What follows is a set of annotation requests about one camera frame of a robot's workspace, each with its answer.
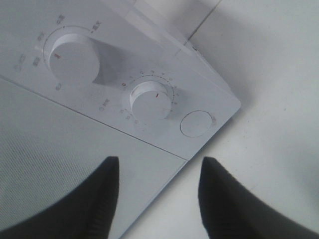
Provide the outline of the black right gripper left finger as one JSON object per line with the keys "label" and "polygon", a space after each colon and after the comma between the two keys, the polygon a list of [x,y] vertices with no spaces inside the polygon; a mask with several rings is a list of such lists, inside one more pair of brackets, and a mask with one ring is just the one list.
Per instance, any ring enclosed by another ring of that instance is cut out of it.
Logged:
{"label": "black right gripper left finger", "polygon": [[106,239],[119,195],[119,159],[107,157],[64,198],[1,231],[2,239]]}

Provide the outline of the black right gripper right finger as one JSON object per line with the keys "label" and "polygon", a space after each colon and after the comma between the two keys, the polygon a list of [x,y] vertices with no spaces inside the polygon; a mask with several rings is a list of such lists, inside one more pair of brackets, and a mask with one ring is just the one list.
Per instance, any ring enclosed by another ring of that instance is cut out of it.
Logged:
{"label": "black right gripper right finger", "polygon": [[319,237],[262,202],[213,157],[202,161],[198,202],[202,224],[211,239]]}

